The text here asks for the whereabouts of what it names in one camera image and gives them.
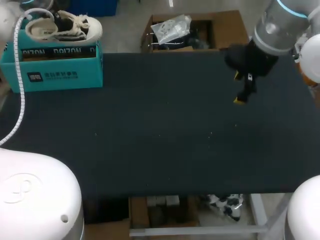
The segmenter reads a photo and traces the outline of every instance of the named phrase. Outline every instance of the floor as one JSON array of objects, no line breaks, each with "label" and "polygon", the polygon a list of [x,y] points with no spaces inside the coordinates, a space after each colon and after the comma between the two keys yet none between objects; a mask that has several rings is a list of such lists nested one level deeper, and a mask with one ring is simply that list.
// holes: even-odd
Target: floor
[{"label": "floor", "polygon": [[[205,13],[220,12],[228,10],[239,10],[245,24],[246,31],[250,36],[254,26],[270,0],[119,0],[116,16],[100,17],[103,26],[101,39],[105,53],[138,53],[140,52],[140,38],[145,29],[147,21],[152,14],[168,13]],[[282,194],[263,194],[267,216],[270,216],[280,201]],[[228,218],[221,217],[212,212],[200,212],[200,223],[202,226],[219,226],[234,224]],[[250,205],[247,202],[243,206],[243,213],[239,225],[252,224],[253,216]],[[254,240],[255,235],[244,236],[199,236],[194,239],[210,240]]]}]

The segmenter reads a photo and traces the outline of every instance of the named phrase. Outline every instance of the plastic bag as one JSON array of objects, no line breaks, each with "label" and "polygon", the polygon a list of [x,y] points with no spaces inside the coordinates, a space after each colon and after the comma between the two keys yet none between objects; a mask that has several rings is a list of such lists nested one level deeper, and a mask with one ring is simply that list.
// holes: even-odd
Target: plastic bag
[{"label": "plastic bag", "polygon": [[152,25],[151,28],[159,44],[165,44],[190,33],[191,17],[180,15],[168,21]]}]

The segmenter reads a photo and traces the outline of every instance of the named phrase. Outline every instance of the sneaker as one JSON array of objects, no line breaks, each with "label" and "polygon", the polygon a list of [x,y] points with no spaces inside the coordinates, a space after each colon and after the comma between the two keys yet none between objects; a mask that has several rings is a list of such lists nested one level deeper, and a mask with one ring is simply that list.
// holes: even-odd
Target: sneaker
[{"label": "sneaker", "polygon": [[34,41],[40,43],[59,42],[66,45],[89,45],[102,36],[101,23],[86,15],[73,15],[67,11],[53,14],[50,18],[38,18],[25,26],[25,33]]}]

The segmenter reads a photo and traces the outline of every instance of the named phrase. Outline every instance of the table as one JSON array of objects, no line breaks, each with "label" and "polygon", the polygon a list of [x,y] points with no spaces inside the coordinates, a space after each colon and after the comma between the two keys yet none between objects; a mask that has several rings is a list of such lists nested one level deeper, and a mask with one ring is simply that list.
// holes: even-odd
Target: table
[{"label": "table", "polygon": [[[103,64],[103,88],[27,93],[3,147],[61,160],[84,198],[293,192],[320,174],[320,115],[290,56],[244,106],[223,52],[106,54]],[[0,137],[18,113],[12,94]],[[268,231],[262,218],[248,231]]]}]

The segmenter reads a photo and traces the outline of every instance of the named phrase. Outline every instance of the metal table frame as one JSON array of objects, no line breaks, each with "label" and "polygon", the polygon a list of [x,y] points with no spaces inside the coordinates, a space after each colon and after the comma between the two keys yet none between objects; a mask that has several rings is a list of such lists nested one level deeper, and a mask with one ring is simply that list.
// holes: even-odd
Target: metal table frame
[{"label": "metal table frame", "polygon": [[272,216],[268,219],[261,195],[250,194],[255,225],[243,226],[234,224],[228,226],[130,229],[130,237],[257,234],[258,240],[278,240],[279,230],[282,231],[285,226],[287,207],[291,196],[292,193],[284,194]]}]

